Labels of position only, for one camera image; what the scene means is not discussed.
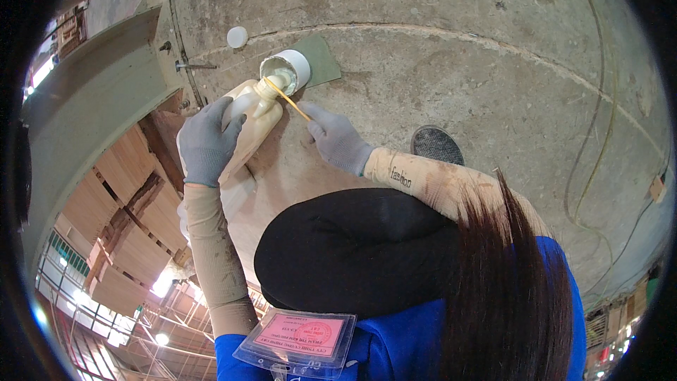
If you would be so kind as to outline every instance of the green sandpaper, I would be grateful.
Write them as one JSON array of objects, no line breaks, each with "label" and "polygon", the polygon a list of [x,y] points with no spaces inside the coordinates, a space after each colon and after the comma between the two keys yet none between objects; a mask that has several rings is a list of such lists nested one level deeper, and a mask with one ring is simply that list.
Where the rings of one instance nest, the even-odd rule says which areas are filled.
[{"label": "green sandpaper", "polygon": [[306,87],[341,78],[341,68],[329,52],[327,42],[319,34],[299,40],[290,49],[301,52],[310,64],[310,80],[306,83]]}]

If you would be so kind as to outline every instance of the worker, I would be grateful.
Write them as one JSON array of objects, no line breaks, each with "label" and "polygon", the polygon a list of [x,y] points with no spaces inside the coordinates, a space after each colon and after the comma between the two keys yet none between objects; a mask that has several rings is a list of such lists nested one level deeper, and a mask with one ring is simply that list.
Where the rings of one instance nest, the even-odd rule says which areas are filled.
[{"label": "worker", "polygon": [[[246,120],[235,116],[221,131],[231,102],[207,105],[182,127],[188,231],[217,378],[270,380],[232,357],[258,320],[217,181]],[[358,316],[340,380],[581,379],[578,287],[552,232],[500,172],[496,180],[372,147],[345,116],[299,107],[326,162],[390,187],[293,205],[266,228],[255,256],[275,307]]]}]

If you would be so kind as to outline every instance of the gray work glove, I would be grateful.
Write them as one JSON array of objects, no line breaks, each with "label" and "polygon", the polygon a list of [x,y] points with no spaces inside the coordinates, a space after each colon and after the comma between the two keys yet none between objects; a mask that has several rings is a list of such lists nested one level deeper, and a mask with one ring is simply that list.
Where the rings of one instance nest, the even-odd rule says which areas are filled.
[{"label": "gray work glove", "polygon": [[179,145],[188,173],[185,182],[219,186],[219,176],[233,157],[242,124],[247,120],[247,115],[237,115],[225,131],[221,130],[225,108],[231,103],[232,97],[222,97],[183,123]]},{"label": "gray work glove", "polygon": [[364,166],[374,147],[362,140],[345,115],[332,114],[314,103],[298,102],[313,121],[308,131],[317,143],[317,150],[325,162],[357,176],[362,176]]}]

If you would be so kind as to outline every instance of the plastic badge holder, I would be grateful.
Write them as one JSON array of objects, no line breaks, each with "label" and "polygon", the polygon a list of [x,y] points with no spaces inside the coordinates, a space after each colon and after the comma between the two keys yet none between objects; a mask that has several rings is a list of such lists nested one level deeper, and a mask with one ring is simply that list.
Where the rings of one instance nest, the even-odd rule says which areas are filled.
[{"label": "plastic badge holder", "polygon": [[275,309],[263,317],[233,357],[286,374],[335,380],[341,375],[355,330],[355,315]]}]

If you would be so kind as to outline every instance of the shoe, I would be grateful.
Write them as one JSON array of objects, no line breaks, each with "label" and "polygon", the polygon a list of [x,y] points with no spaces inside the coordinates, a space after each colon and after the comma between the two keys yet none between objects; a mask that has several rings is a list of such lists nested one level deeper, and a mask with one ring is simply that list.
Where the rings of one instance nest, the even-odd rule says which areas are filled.
[{"label": "shoe", "polygon": [[463,154],[452,136],[438,126],[424,125],[411,136],[411,154],[428,159],[465,165]]}]

